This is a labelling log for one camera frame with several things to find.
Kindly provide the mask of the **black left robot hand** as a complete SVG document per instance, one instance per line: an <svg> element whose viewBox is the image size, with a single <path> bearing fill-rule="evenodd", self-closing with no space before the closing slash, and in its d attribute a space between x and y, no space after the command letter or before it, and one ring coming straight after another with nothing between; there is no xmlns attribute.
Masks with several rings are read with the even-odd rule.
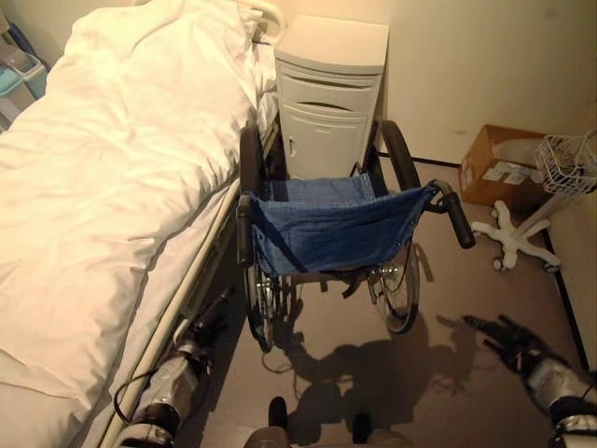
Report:
<svg viewBox="0 0 597 448"><path fill-rule="evenodd" d="M199 347L210 347L218 334L227 327L229 299L235 287L227 287L214 296L197 314L188 328L190 340Z"/></svg>

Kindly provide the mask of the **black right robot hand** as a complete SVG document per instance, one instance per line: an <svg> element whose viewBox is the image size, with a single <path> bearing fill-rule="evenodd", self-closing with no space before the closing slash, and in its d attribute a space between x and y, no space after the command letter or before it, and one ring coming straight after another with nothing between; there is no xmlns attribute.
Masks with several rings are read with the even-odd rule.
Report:
<svg viewBox="0 0 597 448"><path fill-rule="evenodd" d="M505 315L499 315L496 320L464 315L463 320L480 332L483 343L521 378L527 379L540 362L552 355L547 344L535 333Z"/></svg>

